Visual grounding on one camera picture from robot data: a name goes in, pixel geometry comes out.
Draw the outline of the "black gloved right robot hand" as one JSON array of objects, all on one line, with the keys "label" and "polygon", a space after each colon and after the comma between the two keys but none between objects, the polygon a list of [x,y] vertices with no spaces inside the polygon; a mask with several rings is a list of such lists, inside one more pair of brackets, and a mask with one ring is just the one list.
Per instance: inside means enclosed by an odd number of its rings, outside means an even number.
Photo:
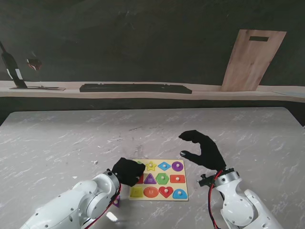
[{"label": "black gloved right robot hand", "polygon": [[194,144],[199,143],[201,149],[200,155],[183,150],[180,152],[180,156],[210,170],[220,171],[226,167],[226,163],[216,143],[209,136],[204,135],[197,130],[190,130],[181,133],[179,138]]}]

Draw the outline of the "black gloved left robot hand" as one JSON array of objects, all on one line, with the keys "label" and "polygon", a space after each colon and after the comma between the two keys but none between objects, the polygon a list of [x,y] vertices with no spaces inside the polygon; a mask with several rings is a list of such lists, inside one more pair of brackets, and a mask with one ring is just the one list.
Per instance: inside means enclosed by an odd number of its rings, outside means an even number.
[{"label": "black gloved left robot hand", "polygon": [[112,172],[116,175],[119,182],[130,187],[138,183],[144,171],[144,164],[139,164],[124,157],[121,157],[112,168]]}]

